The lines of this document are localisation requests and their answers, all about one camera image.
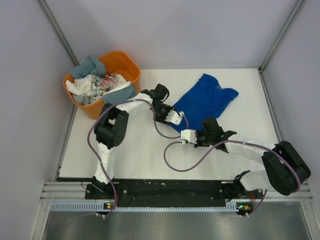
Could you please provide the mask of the blue t shirt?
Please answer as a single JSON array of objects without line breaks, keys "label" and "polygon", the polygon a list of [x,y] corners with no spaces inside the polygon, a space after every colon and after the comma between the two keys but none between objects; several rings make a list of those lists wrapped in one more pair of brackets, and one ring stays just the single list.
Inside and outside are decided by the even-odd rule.
[{"label": "blue t shirt", "polygon": [[185,129],[201,130],[206,118],[219,118],[227,106],[239,95],[233,88],[222,88],[218,80],[204,73],[195,85],[174,105],[179,112],[184,112],[187,121],[170,126],[177,132]]}]

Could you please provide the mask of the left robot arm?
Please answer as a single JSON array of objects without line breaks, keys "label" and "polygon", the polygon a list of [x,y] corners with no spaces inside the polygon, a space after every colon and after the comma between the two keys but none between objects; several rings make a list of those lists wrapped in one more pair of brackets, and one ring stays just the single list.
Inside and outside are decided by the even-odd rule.
[{"label": "left robot arm", "polygon": [[123,142],[130,115],[151,110],[155,123],[176,126],[181,123],[184,114],[164,103],[169,95],[169,90],[158,84],[155,89],[144,89],[131,99],[103,106],[100,116],[87,135],[88,146],[98,160],[91,184],[102,198],[109,198],[115,189],[112,183],[115,161],[113,148]]}]

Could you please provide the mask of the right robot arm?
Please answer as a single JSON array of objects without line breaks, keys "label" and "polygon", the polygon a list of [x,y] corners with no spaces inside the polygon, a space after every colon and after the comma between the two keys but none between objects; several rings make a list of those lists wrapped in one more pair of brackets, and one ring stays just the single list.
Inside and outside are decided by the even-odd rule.
[{"label": "right robot arm", "polygon": [[245,198],[251,191],[273,188],[278,193],[289,196],[311,176],[311,170],[294,146],[282,140],[268,143],[245,137],[239,133],[224,131],[217,120],[208,117],[202,127],[194,133],[195,147],[213,146],[227,154],[238,155],[261,164],[259,171],[246,170],[235,177],[239,181],[233,185],[233,192]]}]

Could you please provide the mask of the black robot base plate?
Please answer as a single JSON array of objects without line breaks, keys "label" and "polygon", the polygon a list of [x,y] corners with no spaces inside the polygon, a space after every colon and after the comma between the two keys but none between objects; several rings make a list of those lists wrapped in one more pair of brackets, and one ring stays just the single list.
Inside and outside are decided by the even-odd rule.
[{"label": "black robot base plate", "polygon": [[114,179],[86,187],[86,200],[115,200],[118,207],[224,207],[231,200],[251,200],[239,182],[220,180]]}]

